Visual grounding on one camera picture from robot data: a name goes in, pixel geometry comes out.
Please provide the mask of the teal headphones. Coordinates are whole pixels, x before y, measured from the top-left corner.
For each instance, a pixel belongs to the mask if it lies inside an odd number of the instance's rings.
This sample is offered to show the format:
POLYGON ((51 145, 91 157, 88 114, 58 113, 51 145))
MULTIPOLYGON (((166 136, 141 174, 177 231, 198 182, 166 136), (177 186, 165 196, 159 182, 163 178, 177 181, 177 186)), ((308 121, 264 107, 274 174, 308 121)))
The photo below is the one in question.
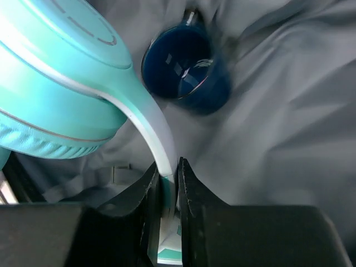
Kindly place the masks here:
POLYGON ((159 175, 153 266, 179 266, 177 153, 158 104, 112 26, 86 1, 1 2, 1 168, 11 152, 72 159, 131 121, 159 175))

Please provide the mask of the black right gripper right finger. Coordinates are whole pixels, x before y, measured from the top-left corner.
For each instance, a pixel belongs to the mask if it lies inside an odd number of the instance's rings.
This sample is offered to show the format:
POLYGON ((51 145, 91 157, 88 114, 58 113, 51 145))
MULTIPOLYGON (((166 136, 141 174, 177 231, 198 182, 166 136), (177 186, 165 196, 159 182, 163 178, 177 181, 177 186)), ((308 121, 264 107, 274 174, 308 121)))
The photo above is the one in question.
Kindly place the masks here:
POLYGON ((178 166, 184 266, 348 266, 331 220, 299 205, 231 206, 178 166))

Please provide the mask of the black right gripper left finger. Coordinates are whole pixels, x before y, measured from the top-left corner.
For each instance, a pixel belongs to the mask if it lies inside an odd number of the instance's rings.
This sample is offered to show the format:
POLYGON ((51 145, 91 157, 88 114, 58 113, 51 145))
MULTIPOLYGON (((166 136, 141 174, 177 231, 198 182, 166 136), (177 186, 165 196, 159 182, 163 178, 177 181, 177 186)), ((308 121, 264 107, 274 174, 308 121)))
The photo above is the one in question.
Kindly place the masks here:
POLYGON ((39 195, 24 169, 4 168, 17 205, 1 206, 2 266, 153 266, 160 224, 159 175, 144 175, 99 207, 39 195))

